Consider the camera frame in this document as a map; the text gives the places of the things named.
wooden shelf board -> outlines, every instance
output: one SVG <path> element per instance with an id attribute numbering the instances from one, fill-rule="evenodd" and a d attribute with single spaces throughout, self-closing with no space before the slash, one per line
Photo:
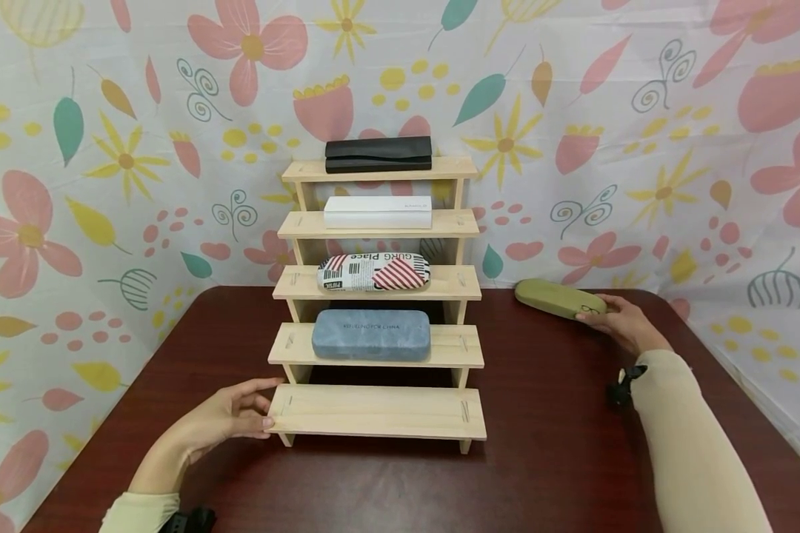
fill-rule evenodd
<path id="1" fill-rule="evenodd" d="M 331 181 L 399 181 L 477 178 L 479 172 L 468 156 L 434 157 L 431 170 L 398 172 L 354 172 L 327 174 L 326 161 L 294 161 L 281 175 L 287 183 L 331 183 Z"/>
<path id="2" fill-rule="evenodd" d="M 287 214 L 278 235 L 282 239 L 422 239 L 476 237 L 480 234 L 471 209 L 434 209 L 429 229 L 354 228 L 329 229 L 321 211 L 294 211 Z"/>
<path id="3" fill-rule="evenodd" d="M 317 266 L 289 264 L 273 298 L 277 301 L 479 301 L 477 271 L 469 264 L 430 265 L 430 282 L 413 291 L 325 291 L 317 285 Z"/>
<path id="4" fill-rule="evenodd" d="M 284 383 L 269 416 L 272 433 L 486 439 L 476 389 Z"/>
<path id="5" fill-rule="evenodd" d="M 311 346 L 314 324 L 284 322 L 267 358 L 270 364 L 322 366 L 395 366 L 396 368 L 482 369 L 483 350 L 476 326 L 430 326 L 430 357 L 418 363 L 402 361 L 333 360 L 317 358 Z"/>

dark red wooden table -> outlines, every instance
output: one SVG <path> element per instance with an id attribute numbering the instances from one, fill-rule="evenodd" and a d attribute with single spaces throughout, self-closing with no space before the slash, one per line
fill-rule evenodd
<path id="1" fill-rule="evenodd" d="M 177 417 L 220 387 L 282 376 L 266 358 L 289 318 L 271 292 L 202 294 L 24 532 L 96 532 Z M 775 531 L 800 533 L 799 457 L 663 299 L 612 292 L 640 305 L 693 367 Z M 507 290 L 484 291 L 467 323 L 483 343 L 486 367 L 468 386 L 480 391 L 489 433 L 469 455 L 455 442 L 407 439 L 300 435 L 292 449 L 277 438 L 231 441 L 188 473 L 183 505 L 213 507 L 214 533 L 659 532 L 639 420 L 604 405 L 622 364 L 614 345 Z M 312 381 L 448 386 L 450 375 L 324 366 Z"/>

person's right hand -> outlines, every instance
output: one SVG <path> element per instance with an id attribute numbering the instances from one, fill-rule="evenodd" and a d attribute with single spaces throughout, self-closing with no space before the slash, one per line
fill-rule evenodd
<path id="1" fill-rule="evenodd" d="M 669 349 L 670 343 L 643 315 L 642 309 L 619 296 L 596 294 L 607 304 L 607 313 L 591 315 L 579 313 L 575 319 L 607 333 L 628 352 L 639 357 L 649 349 Z"/>

wooden display stand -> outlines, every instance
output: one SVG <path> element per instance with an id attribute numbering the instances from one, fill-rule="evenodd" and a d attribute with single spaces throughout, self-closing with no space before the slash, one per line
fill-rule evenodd
<path id="1" fill-rule="evenodd" d="M 293 322 L 282 324 L 269 362 L 281 364 L 289 383 L 279 386 L 270 406 L 270 430 L 286 446 L 298 433 L 356 437 L 438 438 L 460 442 L 467 454 L 473 440 L 486 439 L 480 397 L 466 388 L 468 371 L 483 368 L 477 327 L 464 325 L 468 301 L 481 298 L 477 273 L 463 264 L 465 241 L 479 235 L 471 209 L 462 209 L 465 181 L 477 178 L 469 157 L 435 157 L 432 170 L 327 174 L 323 161 L 294 161 L 282 174 L 299 197 L 278 235 L 293 241 L 296 265 L 284 268 L 273 298 L 284 299 Z M 430 229 L 328 229 L 316 187 L 337 181 L 448 180 L 447 209 L 433 211 Z M 327 239 L 444 240 L 441 264 L 430 262 L 430 282 L 415 291 L 332 292 L 317 285 L 317 265 L 327 258 Z M 311 348 L 314 320 L 331 301 L 441 301 L 448 325 L 430 328 L 430 357 L 419 363 L 319 359 Z M 315 365 L 417 366 L 451 369 L 454 388 L 310 385 Z"/>

teal leaf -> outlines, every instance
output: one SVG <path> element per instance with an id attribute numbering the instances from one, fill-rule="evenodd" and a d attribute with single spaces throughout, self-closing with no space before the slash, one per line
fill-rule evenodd
<path id="1" fill-rule="evenodd" d="M 209 278 L 213 274 L 213 268 L 210 268 L 210 263 L 205 261 L 199 256 L 190 253 L 181 252 L 181 257 L 184 259 L 184 264 L 187 265 L 189 273 L 200 279 Z"/>
<path id="2" fill-rule="evenodd" d="M 507 78 L 503 74 L 492 74 L 481 79 L 468 91 L 465 101 L 459 110 L 454 126 L 470 120 L 486 109 L 492 107 L 507 86 Z"/>
<path id="3" fill-rule="evenodd" d="M 78 152 L 82 141 L 82 111 L 78 102 L 65 96 L 53 109 L 53 131 L 56 131 L 56 141 L 59 151 L 62 152 L 62 161 L 68 167 L 71 158 Z"/>
<path id="4" fill-rule="evenodd" d="M 477 0 L 450 0 L 441 14 L 441 27 L 450 32 L 462 26 L 476 6 Z"/>
<path id="5" fill-rule="evenodd" d="M 494 280 L 501 275 L 504 269 L 504 260 L 492 249 L 491 245 L 486 245 L 486 253 L 483 256 L 483 274 L 490 280 Z"/>

